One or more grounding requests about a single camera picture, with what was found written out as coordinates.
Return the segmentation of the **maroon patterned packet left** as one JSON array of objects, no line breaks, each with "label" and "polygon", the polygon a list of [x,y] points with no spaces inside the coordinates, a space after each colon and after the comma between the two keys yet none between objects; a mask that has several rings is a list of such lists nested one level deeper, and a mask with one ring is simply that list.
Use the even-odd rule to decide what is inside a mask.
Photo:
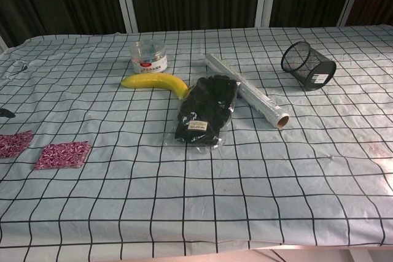
[{"label": "maroon patterned packet left", "polygon": [[32,138],[31,131],[0,135],[0,158],[15,158],[29,147]]}]

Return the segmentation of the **maroon patterned packet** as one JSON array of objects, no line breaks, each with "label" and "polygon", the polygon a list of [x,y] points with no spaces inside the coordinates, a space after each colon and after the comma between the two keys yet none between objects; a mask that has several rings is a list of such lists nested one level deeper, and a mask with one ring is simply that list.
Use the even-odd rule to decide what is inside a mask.
[{"label": "maroon patterned packet", "polygon": [[87,141],[46,145],[34,170],[80,168],[90,149]]},{"label": "maroon patterned packet", "polygon": [[29,147],[32,138],[31,131],[0,135],[0,158],[15,158]]}]

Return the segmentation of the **maroon patterned packet right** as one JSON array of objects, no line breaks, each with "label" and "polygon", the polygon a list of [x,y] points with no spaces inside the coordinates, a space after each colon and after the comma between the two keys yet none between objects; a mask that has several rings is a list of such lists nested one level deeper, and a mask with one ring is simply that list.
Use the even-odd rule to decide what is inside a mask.
[{"label": "maroon patterned packet right", "polygon": [[90,149],[87,141],[46,145],[34,170],[80,168]]}]

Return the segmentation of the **yellow banana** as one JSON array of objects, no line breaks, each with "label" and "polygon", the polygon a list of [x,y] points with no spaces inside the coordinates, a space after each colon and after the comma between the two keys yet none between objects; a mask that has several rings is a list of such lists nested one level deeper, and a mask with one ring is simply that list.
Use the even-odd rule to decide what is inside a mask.
[{"label": "yellow banana", "polygon": [[120,85],[126,88],[162,88],[174,92],[179,99],[185,97],[189,92],[189,88],[183,80],[165,73],[130,75],[124,78]]}]

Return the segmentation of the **clear plastic jar white label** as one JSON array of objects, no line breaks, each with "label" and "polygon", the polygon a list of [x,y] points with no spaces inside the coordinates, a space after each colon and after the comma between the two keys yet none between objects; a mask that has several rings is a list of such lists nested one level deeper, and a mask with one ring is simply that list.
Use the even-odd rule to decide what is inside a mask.
[{"label": "clear plastic jar white label", "polygon": [[159,40],[140,40],[130,46],[130,59],[134,73],[158,73],[168,67],[166,48]]}]

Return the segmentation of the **black gloves in plastic bag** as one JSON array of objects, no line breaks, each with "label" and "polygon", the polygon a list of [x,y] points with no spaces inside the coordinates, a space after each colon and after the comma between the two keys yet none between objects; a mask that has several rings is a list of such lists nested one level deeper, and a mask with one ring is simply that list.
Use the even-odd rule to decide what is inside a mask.
[{"label": "black gloves in plastic bag", "polygon": [[200,77],[181,99],[163,143],[206,153],[225,143],[241,82],[227,75]]}]

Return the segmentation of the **checked light blue tablecloth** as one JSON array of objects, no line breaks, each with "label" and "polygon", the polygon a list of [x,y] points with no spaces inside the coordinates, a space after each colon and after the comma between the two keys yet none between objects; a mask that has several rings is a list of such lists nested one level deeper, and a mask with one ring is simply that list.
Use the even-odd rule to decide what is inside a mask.
[{"label": "checked light blue tablecloth", "polygon": [[[130,45],[165,43],[168,71],[208,75],[217,53],[290,116],[272,127],[237,100],[210,152],[163,138],[179,100],[121,87]],[[337,65],[308,91],[281,68],[308,42]],[[0,55],[0,262],[97,262],[263,245],[393,245],[393,27],[225,29],[26,40]],[[34,170],[49,144],[87,141],[80,168]]]}]

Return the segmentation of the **cling film roll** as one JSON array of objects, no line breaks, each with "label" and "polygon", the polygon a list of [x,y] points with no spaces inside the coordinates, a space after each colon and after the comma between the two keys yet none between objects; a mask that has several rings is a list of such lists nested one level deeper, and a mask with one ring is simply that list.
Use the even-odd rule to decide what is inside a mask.
[{"label": "cling film roll", "polygon": [[238,81],[240,83],[238,91],[240,96],[263,115],[272,126],[280,129],[288,123],[289,114],[287,112],[217,55],[208,53],[206,63],[212,71],[227,75],[229,78]]}]

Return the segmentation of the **black mesh pen holder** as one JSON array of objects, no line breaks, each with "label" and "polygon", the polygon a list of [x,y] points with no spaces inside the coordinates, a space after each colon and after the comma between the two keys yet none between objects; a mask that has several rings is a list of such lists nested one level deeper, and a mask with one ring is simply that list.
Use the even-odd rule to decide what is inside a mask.
[{"label": "black mesh pen holder", "polygon": [[334,76],[337,65],[306,41],[292,44],[281,58],[281,68],[295,77],[308,91],[326,85]]}]

